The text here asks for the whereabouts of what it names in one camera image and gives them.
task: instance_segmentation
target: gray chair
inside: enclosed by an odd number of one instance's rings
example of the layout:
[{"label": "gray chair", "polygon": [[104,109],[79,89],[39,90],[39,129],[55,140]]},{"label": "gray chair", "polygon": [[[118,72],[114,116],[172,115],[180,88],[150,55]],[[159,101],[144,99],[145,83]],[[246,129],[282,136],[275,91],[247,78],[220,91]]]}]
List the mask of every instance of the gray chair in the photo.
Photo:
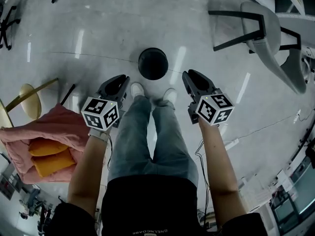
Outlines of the gray chair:
[{"label": "gray chair", "polygon": [[[208,11],[209,15],[242,18],[244,34],[214,47],[214,51],[246,42],[250,53],[256,53],[265,66],[286,83],[295,93],[303,94],[306,83],[302,74],[301,36],[280,26],[275,13],[254,2],[241,4],[241,11]],[[258,22],[259,29],[253,24]],[[281,46],[281,31],[296,37],[297,44]],[[289,56],[283,65],[279,65],[274,55],[279,50],[289,50]]]}]

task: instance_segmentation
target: power cord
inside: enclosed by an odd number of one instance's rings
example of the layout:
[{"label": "power cord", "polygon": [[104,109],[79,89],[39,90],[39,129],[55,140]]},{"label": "power cord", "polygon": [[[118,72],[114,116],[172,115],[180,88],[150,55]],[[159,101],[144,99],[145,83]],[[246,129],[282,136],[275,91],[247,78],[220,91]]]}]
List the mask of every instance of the power cord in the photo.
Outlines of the power cord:
[{"label": "power cord", "polygon": [[306,118],[304,118],[304,119],[301,119],[301,118],[300,118],[300,114],[299,114],[299,120],[300,120],[300,121],[307,120],[307,119],[311,116],[311,114],[312,114],[312,112],[313,112],[314,110],[315,110],[315,109],[312,109],[312,111],[310,112],[310,114],[309,114]]},{"label": "power cord", "polygon": [[200,164],[201,164],[201,169],[202,169],[202,174],[203,174],[203,178],[204,178],[205,185],[206,185],[206,207],[205,207],[204,220],[203,220],[203,228],[206,228],[206,216],[207,216],[207,208],[208,208],[208,204],[209,204],[210,186],[209,186],[207,178],[206,178],[202,155],[199,153],[199,151],[201,150],[203,144],[204,144],[204,142],[203,142],[203,140],[201,140],[200,143],[199,143],[199,147],[198,147],[198,149],[195,152],[195,155],[199,157]]},{"label": "power cord", "polygon": [[112,138],[110,137],[110,135],[108,135],[109,137],[109,142],[110,142],[110,148],[111,148],[111,153],[110,153],[110,157],[107,163],[107,169],[109,170],[109,163],[110,163],[110,159],[112,158],[112,154],[113,154],[113,142],[112,142]]}]

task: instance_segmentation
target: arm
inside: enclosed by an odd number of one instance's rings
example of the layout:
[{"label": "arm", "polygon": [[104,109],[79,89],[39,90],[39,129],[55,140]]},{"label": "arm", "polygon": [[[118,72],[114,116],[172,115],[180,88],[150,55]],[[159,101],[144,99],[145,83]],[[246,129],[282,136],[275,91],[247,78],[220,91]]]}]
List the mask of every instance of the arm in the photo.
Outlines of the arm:
[{"label": "arm", "polygon": [[90,136],[83,157],[76,166],[68,190],[68,203],[94,217],[107,143]]},{"label": "arm", "polygon": [[238,194],[237,179],[225,150],[220,131],[199,118],[206,158],[211,197],[219,226],[246,214]]}]

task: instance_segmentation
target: white floor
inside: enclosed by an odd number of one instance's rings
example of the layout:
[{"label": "white floor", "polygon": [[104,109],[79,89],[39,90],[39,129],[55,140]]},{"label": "white floor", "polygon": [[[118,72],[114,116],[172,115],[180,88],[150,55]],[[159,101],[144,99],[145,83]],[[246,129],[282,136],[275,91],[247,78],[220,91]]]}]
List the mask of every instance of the white floor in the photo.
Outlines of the white floor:
[{"label": "white floor", "polygon": [[[0,51],[0,98],[8,104],[22,84],[36,87],[55,77],[60,78],[63,93],[75,83],[75,94],[82,97],[92,95],[102,82],[120,74],[130,76],[131,82],[142,83],[156,98],[168,88],[175,88],[179,93],[176,115],[200,173],[198,208],[204,209],[205,184],[194,154],[201,133],[187,113],[191,99],[182,72],[195,69],[203,73],[234,103],[249,73],[247,88],[223,139],[228,142],[239,138],[239,144],[228,151],[238,180],[258,173],[262,184],[267,185],[294,154],[311,122],[313,115],[303,122],[294,124],[293,120],[299,109],[301,119],[311,113],[315,86],[308,85],[304,95],[294,94],[258,56],[248,53],[245,44],[213,51],[214,44],[241,35],[242,27],[240,19],[210,17],[208,8],[239,10],[243,1],[247,0],[58,0],[55,4],[50,0],[27,0],[21,23],[14,27],[12,50]],[[158,81],[144,79],[137,70],[139,54],[148,47],[162,49],[169,60],[169,71]],[[287,53],[278,54],[279,61],[284,62]],[[57,87],[41,92],[43,114],[57,102]],[[130,104],[129,94],[124,109]],[[15,126],[30,121],[20,106],[10,116]],[[113,139],[116,134],[117,130],[112,130]],[[151,121],[151,151],[154,137]],[[100,196],[105,192],[106,178],[104,166]],[[67,184],[40,186],[66,198]]]}]

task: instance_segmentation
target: jeans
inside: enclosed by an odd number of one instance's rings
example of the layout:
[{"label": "jeans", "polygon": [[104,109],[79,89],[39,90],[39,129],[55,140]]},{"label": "jeans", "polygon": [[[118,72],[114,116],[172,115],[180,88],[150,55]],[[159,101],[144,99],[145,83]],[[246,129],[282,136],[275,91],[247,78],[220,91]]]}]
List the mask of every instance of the jeans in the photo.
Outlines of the jeans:
[{"label": "jeans", "polygon": [[174,110],[171,102],[160,101],[152,113],[157,143],[151,159],[147,143],[151,103],[144,96],[135,97],[119,126],[108,181],[156,174],[186,178],[198,186],[197,166],[188,154]]},{"label": "jeans", "polygon": [[30,209],[33,205],[34,205],[34,201],[36,196],[40,193],[39,189],[34,188],[31,193],[30,193],[30,197],[29,200],[27,201],[26,205],[28,206],[28,208]]}]

